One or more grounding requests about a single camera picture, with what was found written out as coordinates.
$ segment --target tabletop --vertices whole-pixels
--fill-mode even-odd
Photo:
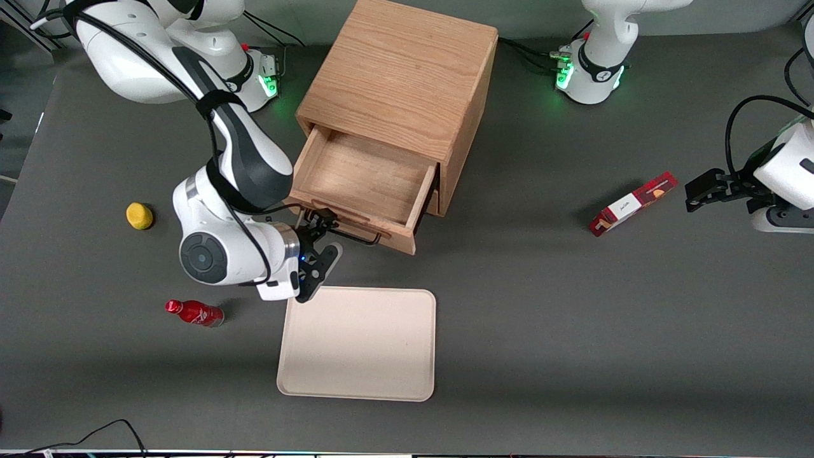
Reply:
[[[73,56],[0,221],[0,447],[124,417],[151,449],[811,456],[814,239],[753,230],[742,201],[687,214],[681,189],[588,232],[665,170],[683,184],[721,167],[729,112],[789,96],[782,68],[801,37],[644,37],[592,107],[501,46],[448,215],[423,219],[413,257],[345,242],[326,282],[435,294],[425,403],[280,394],[285,304],[197,284],[177,260],[172,190],[208,159],[206,125],[191,103],[116,96]],[[292,160],[294,112],[326,52],[289,49],[281,98],[254,115]],[[744,110],[736,161],[793,117]],[[131,201],[155,208],[152,229],[128,226]],[[184,324],[169,298],[230,320]],[[131,442],[107,430],[83,446]]]

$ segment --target beige tray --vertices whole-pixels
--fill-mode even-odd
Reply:
[[[435,296],[323,286],[289,300],[277,387],[289,396],[422,402],[435,388]]]

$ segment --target green indicator light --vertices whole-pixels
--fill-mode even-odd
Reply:
[[[571,75],[574,74],[574,64],[569,63],[565,68],[560,70],[560,75],[557,77],[557,87],[565,90],[568,83],[571,82]]]
[[[272,98],[277,95],[277,78],[257,75],[257,79],[260,80],[260,85],[263,86],[266,96]]]
[[[622,68],[619,69],[619,75],[616,76],[616,82],[613,83],[613,88],[614,89],[619,87],[619,80],[622,79],[622,73],[624,73],[624,65],[622,65]]]

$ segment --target coca-cola bottle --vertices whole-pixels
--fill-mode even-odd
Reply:
[[[164,308],[172,314],[178,315],[187,323],[200,324],[207,328],[216,328],[223,324],[223,310],[208,306],[198,301],[177,301],[175,299],[167,301]]]

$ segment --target wooden cabinet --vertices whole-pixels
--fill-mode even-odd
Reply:
[[[424,212],[444,216],[484,113],[497,31],[358,0],[296,118],[309,137],[288,203],[415,253]]]

